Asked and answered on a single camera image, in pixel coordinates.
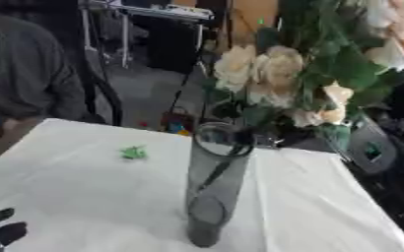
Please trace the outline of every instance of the table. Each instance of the table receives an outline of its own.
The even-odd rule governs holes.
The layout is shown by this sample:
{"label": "table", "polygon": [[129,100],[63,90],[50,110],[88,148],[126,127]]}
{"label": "table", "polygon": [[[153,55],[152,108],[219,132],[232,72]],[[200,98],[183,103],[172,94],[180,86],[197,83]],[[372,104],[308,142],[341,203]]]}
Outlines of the table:
{"label": "table", "polygon": [[144,17],[155,17],[162,19],[171,19],[171,20],[179,20],[185,21],[189,23],[197,24],[198,28],[198,42],[196,45],[196,49],[199,49],[202,46],[203,39],[203,22],[208,22],[213,19],[214,14],[210,10],[197,9],[198,11],[175,11],[179,8],[189,8],[178,5],[168,5],[165,9],[158,8],[141,8],[134,6],[123,5],[121,0],[85,0],[85,4],[82,5],[82,16],[83,16],[83,27],[85,31],[85,47],[86,50],[95,51],[92,48],[91,43],[91,35],[90,35],[90,22],[89,22],[89,9],[91,8],[90,4],[94,4],[95,8],[109,8],[113,10],[121,11],[123,14],[122,19],[122,38],[123,38],[123,56],[122,56],[122,66],[127,67],[127,62],[131,60],[131,55],[129,52],[129,43],[131,34],[129,30],[133,30],[133,26],[129,21],[129,15],[139,15]]}
{"label": "table", "polygon": [[[145,145],[145,161],[118,150]],[[336,155],[256,150],[232,222],[199,249],[184,234],[191,139],[48,119],[0,157],[0,209],[27,221],[8,251],[404,252],[404,233]]]}

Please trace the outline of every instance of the green plastic object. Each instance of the green plastic object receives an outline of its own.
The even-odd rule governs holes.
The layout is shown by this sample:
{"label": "green plastic object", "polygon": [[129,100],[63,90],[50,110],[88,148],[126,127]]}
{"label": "green plastic object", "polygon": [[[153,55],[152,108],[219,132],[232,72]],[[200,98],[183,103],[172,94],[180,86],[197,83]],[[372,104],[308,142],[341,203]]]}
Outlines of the green plastic object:
{"label": "green plastic object", "polygon": [[125,159],[145,159],[147,152],[144,146],[135,146],[121,150],[122,157]]}

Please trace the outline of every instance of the chair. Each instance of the chair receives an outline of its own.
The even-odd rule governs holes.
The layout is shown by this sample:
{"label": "chair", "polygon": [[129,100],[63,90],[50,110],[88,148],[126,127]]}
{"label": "chair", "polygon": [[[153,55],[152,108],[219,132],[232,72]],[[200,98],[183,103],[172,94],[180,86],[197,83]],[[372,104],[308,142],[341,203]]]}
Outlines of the chair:
{"label": "chair", "polygon": [[98,77],[86,58],[83,27],[78,0],[0,0],[0,14],[36,23],[50,32],[63,45],[82,81],[89,112],[98,118],[97,88],[111,106],[114,126],[122,123],[122,105],[116,91]]}

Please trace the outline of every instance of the dark glass cylinder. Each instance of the dark glass cylinder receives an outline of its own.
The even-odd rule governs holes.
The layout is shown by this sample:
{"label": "dark glass cylinder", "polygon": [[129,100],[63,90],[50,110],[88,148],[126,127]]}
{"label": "dark glass cylinder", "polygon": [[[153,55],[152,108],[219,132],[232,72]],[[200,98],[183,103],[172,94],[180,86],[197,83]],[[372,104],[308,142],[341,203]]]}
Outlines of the dark glass cylinder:
{"label": "dark glass cylinder", "polygon": [[207,123],[195,132],[186,190],[188,238],[211,247],[232,218],[254,149],[252,132],[226,123]]}

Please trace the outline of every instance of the cream rose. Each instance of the cream rose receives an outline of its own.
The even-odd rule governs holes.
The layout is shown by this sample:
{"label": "cream rose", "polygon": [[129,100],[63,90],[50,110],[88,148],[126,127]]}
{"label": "cream rose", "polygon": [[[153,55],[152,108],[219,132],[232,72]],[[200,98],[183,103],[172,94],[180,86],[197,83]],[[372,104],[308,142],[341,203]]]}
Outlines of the cream rose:
{"label": "cream rose", "polygon": [[290,107],[293,83],[303,68],[302,56],[293,48],[274,46],[260,55],[253,64],[251,103],[268,101],[275,107]]}
{"label": "cream rose", "polygon": [[298,109],[292,116],[296,127],[318,126],[323,123],[340,125],[343,123],[346,118],[346,105],[348,100],[354,95],[354,91],[340,87],[337,83],[324,87],[323,90],[335,103],[337,108],[334,110],[321,110],[317,113]]}
{"label": "cream rose", "polygon": [[234,46],[232,50],[224,53],[215,65],[217,88],[228,89],[234,93],[240,91],[250,79],[255,57],[256,50],[253,45],[246,48]]}

